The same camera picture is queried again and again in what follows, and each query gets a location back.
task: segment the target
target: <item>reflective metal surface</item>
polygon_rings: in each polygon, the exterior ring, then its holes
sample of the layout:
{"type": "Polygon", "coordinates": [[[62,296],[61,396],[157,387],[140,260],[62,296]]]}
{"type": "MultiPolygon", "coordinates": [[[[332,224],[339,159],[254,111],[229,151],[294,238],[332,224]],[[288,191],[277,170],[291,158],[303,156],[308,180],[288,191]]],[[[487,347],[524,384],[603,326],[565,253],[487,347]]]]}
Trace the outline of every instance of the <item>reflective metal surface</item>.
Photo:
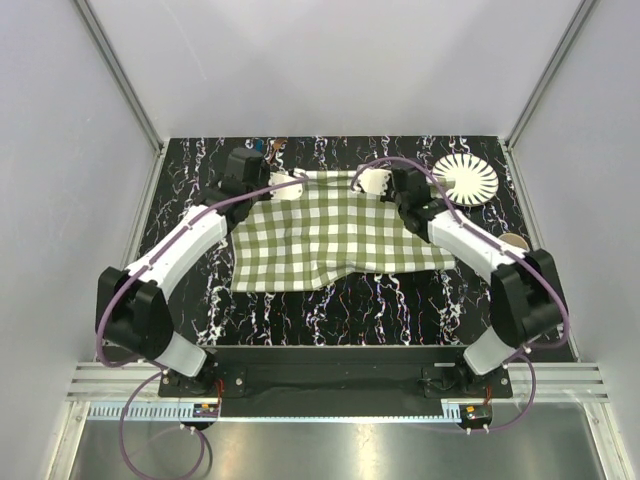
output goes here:
{"type": "MultiPolygon", "coordinates": [[[[495,424],[517,413],[496,406],[495,424]]],[[[163,422],[131,422],[131,452],[163,422]]],[[[586,417],[576,405],[536,405],[514,429],[489,435],[443,434],[417,425],[229,424],[206,431],[213,465],[200,479],[602,479],[586,417]]],[[[120,458],[117,422],[89,421],[72,479],[136,478],[120,458]]],[[[133,457],[151,476],[179,476],[199,453],[198,441],[172,432],[133,457]]]]}

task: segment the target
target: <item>white plate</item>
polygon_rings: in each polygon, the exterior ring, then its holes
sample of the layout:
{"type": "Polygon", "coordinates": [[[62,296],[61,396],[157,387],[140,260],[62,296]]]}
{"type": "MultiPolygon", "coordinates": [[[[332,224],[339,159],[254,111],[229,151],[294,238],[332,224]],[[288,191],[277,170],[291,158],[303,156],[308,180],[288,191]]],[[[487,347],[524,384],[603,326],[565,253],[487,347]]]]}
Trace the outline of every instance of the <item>white plate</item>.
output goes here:
{"type": "Polygon", "coordinates": [[[496,171],[487,162],[469,153],[442,157],[433,167],[433,173],[456,181],[455,187],[447,192],[449,199],[456,205],[483,205],[498,191],[496,171]]]}

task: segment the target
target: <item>wall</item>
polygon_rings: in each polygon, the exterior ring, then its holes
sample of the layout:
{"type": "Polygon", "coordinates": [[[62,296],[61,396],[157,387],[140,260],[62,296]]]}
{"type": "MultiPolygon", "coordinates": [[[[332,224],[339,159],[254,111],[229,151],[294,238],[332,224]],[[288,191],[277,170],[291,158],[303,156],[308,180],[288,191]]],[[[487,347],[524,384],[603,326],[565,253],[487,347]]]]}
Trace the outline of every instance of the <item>wall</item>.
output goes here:
{"type": "Polygon", "coordinates": [[[515,149],[578,347],[600,364],[640,472],[640,36],[636,0],[600,2],[515,149]]]}
{"type": "Polygon", "coordinates": [[[92,2],[160,135],[507,135],[579,0],[92,2]]]}
{"type": "Polygon", "coordinates": [[[68,0],[0,15],[1,477],[42,478],[153,156],[68,0]]]}

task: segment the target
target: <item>black marble table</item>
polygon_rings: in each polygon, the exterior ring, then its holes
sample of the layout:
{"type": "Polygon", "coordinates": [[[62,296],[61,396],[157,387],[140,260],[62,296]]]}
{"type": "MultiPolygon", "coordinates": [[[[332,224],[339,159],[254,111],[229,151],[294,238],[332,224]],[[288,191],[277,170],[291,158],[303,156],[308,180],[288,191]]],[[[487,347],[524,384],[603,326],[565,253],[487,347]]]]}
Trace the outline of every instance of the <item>black marble table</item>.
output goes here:
{"type": "MultiPolygon", "coordinates": [[[[233,148],[252,147],[257,140],[172,139],[140,253],[178,223],[233,148]]],[[[260,140],[266,148],[273,139],[260,140]]],[[[482,207],[465,209],[466,214],[496,236],[514,232],[528,240],[496,137],[289,138],[281,163],[287,169],[353,170],[376,156],[405,156],[433,166],[442,156],[461,152],[488,161],[500,180],[497,196],[482,207]]],[[[232,293],[233,264],[228,239],[208,251],[171,296],[177,330],[199,345],[468,344],[489,325],[487,284],[462,263],[448,271],[351,274],[317,291],[274,294],[232,293]]],[[[555,338],[554,332],[546,340],[555,338]]],[[[570,354],[563,349],[551,358],[570,359],[570,354]]]]}

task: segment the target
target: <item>checkered cloth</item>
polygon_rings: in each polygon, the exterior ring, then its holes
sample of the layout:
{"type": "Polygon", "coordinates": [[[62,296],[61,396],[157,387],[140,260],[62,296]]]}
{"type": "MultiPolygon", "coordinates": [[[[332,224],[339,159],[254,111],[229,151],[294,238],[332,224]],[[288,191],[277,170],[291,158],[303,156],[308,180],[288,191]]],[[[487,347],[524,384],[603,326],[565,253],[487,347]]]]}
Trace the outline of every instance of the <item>checkered cloth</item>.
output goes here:
{"type": "Polygon", "coordinates": [[[351,272],[455,267],[449,252],[404,228],[393,203],[352,191],[355,172],[306,173],[300,198],[257,202],[233,230],[233,291],[315,290],[351,272]]]}

